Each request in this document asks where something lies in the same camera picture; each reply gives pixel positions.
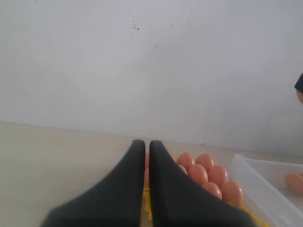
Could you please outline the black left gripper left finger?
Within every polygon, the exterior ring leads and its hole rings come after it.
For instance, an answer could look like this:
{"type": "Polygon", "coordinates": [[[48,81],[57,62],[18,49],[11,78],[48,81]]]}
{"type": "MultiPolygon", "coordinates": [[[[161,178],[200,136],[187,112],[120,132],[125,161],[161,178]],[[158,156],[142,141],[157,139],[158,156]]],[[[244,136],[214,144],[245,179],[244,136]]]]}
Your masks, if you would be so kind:
{"type": "Polygon", "coordinates": [[[91,189],[53,208],[43,227],[138,227],[141,222],[145,143],[133,140],[111,172],[91,189]]]}

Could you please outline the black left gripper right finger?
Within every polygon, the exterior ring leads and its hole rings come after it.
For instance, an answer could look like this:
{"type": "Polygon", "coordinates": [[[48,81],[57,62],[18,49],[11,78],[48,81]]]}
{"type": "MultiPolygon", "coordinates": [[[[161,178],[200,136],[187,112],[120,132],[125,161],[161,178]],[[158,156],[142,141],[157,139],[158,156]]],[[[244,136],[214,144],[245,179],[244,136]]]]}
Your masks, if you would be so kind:
{"type": "Polygon", "coordinates": [[[190,179],[159,140],[150,142],[149,188],[155,227],[254,227],[251,216],[190,179]]]}

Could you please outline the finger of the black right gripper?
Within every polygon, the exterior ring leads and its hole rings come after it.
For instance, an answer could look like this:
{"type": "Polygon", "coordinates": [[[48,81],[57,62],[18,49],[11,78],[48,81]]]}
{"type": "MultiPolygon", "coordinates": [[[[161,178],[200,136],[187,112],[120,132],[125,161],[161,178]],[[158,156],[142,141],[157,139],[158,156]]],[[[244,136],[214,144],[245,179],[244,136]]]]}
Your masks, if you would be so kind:
{"type": "Polygon", "coordinates": [[[294,86],[295,90],[303,93],[303,74],[300,75],[299,79],[297,80],[295,86],[294,86]]]}

